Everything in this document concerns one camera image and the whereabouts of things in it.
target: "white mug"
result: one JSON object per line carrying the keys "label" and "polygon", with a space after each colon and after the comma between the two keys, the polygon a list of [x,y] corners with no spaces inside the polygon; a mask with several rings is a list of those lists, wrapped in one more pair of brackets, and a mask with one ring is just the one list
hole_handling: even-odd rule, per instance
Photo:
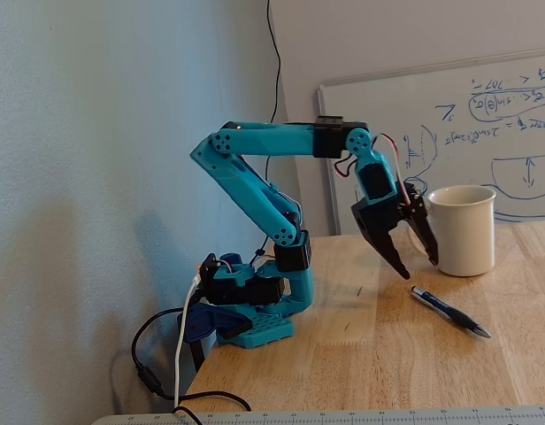
{"label": "white mug", "polygon": [[430,193],[428,218],[443,273],[476,276],[495,266],[495,196],[490,188],[472,185]]}

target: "teal robotic arm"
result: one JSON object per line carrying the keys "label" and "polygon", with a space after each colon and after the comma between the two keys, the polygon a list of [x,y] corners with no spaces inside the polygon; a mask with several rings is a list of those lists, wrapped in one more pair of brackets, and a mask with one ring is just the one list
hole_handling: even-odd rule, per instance
{"label": "teal robotic arm", "polygon": [[[252,329],[228,340],[219,337],[220,342],[254,348],[292,336],[294,326],[287,317],[308,308],[313,299],[310,238],[302,228],[300,205],[264,181],[242,155],[340,158],[343,151],[357,156],[356,177],[365,197],[352,210],[365,239],[408,279],[388,235],[399,220],[407,220],[430,260],[437,263],[437,244],[427,225],[426,209],[404,204],[388,162],[372,150],[366,124],[325,116],[310,124],[228,122],[190,156],[271,238],[274,259],[257,268],[243,263],[238,254],[220,259],[211,254],[203,262],[201,291],[207,300],[253,322]],[[416,205],[423,203],[412,186],[408,196]],[[284,294],[285,281],[289,295]]]}

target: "metal ruler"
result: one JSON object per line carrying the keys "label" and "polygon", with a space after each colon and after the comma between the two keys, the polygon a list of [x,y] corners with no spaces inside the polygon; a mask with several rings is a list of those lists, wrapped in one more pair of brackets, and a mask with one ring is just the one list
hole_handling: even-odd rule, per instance
{"label": "metal ruler", "polygon": [[[197,413],[203,425],[545,425],[545,406],[369,412]],[[107,416],[93,425],[195,425],[185,414]]]}

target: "pen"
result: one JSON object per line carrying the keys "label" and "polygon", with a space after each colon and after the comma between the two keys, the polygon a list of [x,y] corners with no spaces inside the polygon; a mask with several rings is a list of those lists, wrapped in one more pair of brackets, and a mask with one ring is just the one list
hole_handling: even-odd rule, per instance
{"label": "pen", "polygon": [[472,333],[483,336],[484,338],[491,337],[491,334],[489,334],[485,328],[483,328],[479,323],[475,322],[467,314],[460,312],[450,305],[447,305],[430,292],[426,292],[425,290],[413,286],[411,295],[420,303],[430,307],[437,313],[445,314],[458,326],[471,330]]}

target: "wooden table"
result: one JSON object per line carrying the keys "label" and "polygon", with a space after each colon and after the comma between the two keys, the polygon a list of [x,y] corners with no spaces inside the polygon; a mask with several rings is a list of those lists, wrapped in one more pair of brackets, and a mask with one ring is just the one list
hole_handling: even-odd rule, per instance
{"label": "wooden table", "polygon": [[[360,236],[312,243],[314,304],[296,335],[256,350],[216,345],[190,392],[226,390],[253,410],[372,410],[545,404],[545,221],[496,228],[496,267],[441,274],[403,231],[395,246],[409,281]],[[411,299],[412,285],[470,314],[474,337]],[[195,412],[236,411],[220,399]]]}

